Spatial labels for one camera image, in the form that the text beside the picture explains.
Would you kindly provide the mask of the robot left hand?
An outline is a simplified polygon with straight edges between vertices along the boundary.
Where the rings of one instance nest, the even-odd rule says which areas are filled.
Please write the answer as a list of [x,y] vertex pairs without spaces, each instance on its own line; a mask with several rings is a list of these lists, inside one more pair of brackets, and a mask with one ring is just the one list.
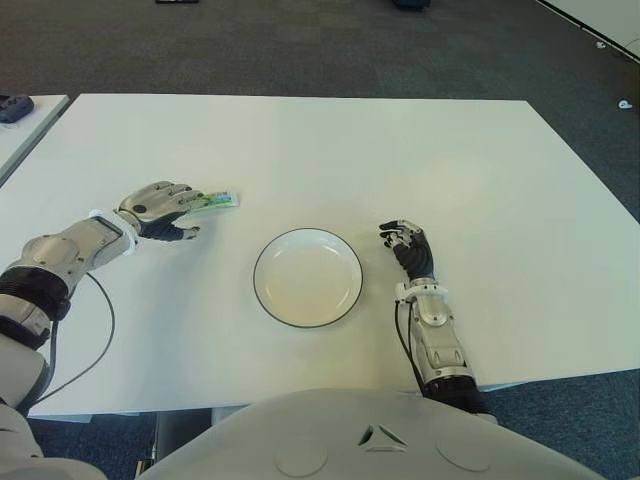
[[127,196],[115,213],[142,238],[164,242],[191,240],[198,226],[181,228],[175,222],[206,203],[204,194],[186,184],[160,181]]

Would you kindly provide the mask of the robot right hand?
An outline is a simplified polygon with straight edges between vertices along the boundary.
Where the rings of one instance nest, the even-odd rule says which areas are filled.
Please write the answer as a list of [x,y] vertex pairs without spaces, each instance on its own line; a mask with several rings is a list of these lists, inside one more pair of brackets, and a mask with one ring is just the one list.
[[408,220],[392,220],[379,225],[379,236],[393,252],[407,277],[435,279],[434,259],[424,231]]

